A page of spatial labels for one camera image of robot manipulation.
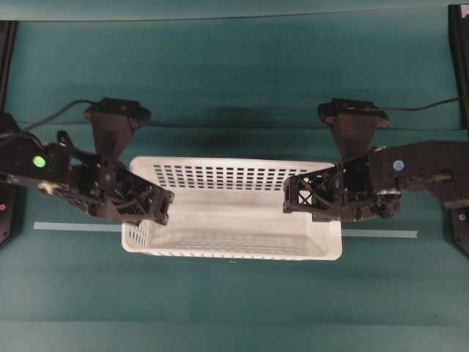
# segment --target black frame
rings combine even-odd
[[[0,21],[0,113],[4,111],[7,97],[16,27],[16,21]],[[17,188],[16,186],[0,184],[0,245],[11,235]]]

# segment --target black bracket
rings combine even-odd
[[[386,113],[371,101],[334,98],[330,103],[319,105],[317,113],[331,127],[342,160],[368,152],[374,131],[389,127]]]
[[[15,21],[0,21],[0,113],[7,96],[8,75],[15,44]],[[10,236],[16,186],[0,184],[0,245]]]
[[[469,4],[448,7],[448,35],[453,56],[454,73],[461,100],[462,123],[469,128]],[[469,208],[451,211],[453,241],[469,254]]]

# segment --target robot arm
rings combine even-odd
[[[0,182],[34,186],[98,218],[167,224],[174,195],[126,170],[118,157],[150,116],[138,102],[104,98],[85,112],[97,153],[73,145],[65,131],[56,143],[42,145],[21,131],[11,115],[1,116]]]

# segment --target blue sticker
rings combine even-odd
[[[396,171],[402,171],[404,169],[404,161],[402,160],[396,160],[393,164],[393,168]]]

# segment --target teal table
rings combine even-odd
[[[6,110],[26,124],[76,98],[140,100],[152,124],[126,149],[127,164],[137,155],[334,161],[318,103],[416,106],[457,95],[446,3],[415,3],[383,10],[362,1],[292,16],[21,22]],[[7,9],[25,13],[24,4]],[[82,111],[38,136],[54,140],[65,128],[92,150]],[[375,145],[467,139],[457,104],[390,118]],[[416,239],[345,238],[335,262],[130,254],[115,232],[33,230],[37,221],[102,224],[60,199],[28,189],[18,209],[15,234],[0,249],[0,351],[469,346],[469,261],[448,240],[448,213],[428,194],[407,192],[391,220],[344,225],[417,230]]]

